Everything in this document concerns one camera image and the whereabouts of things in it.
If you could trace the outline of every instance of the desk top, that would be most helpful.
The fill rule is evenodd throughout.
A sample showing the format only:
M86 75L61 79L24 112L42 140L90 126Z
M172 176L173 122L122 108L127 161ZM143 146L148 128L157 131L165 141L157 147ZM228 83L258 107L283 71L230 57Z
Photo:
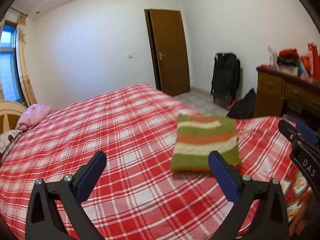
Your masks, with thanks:
M290 84L299 86L299 87L301 87L301 88L309 91L309 92L312 93L312 94L320 95L320 88L319 88L319 87L316 87L316 86L314 86L314 85L311 85L311 84L309 84L309 83L301 80L301 79L298 78L298 77L289 76L289 75L286 75L286 74L284 74L284 73L277 72L277 71L274 71L274 70L272 70L272 69L265 68L265 67L257 67L257 71L258 71L258 72L264 72L264 73L268 73L268 74L271 74L271 75L275 75L275 76L282 77L286 82L288 82L288 83L290 83Z

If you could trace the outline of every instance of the curtain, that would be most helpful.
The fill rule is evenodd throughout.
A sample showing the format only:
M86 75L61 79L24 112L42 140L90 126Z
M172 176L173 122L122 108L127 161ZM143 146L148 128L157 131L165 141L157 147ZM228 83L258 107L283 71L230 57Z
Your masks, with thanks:
M1 41L2 29L3 29L3 26L4 26L4 18L5 17L3 17L3 19L0 21L0 41ZM4 95L3 95L1 75L0 75L0 100L3 100L3 99L4 99Z
M20 14L17 22L17 33L16 33L16 51L17 51L17 63L18 63L18 72L22 91L28 106L36 104L36 97L33 92L30 78L28 75L26 61L24 57L24 47L26 44L25 41L25 32L24 27L26 26L26 15Z

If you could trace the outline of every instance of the floor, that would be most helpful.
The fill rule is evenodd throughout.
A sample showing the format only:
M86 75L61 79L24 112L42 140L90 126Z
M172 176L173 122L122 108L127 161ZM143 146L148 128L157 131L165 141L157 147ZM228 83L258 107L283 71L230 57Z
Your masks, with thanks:
M214 104L213 97L210 93L194 88L191 89L191 92L176 96L175 99L206 116L216 114L226 116L229 112L228 110Z

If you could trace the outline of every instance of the clutter on desk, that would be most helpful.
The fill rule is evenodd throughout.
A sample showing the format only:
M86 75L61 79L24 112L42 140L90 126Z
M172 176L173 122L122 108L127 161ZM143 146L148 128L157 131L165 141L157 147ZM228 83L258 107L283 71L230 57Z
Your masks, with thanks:
M317 46L308 44L308 55L300 56L297 49L283 49L279 53L268 47L270 65L268 68L320 87L320 55Z

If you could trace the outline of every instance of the headboard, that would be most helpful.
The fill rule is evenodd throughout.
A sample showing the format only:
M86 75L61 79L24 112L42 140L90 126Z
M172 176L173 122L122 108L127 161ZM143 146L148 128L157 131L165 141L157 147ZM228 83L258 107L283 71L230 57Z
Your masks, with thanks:
M26 109L17 102L0 100L0 134L14 129Z

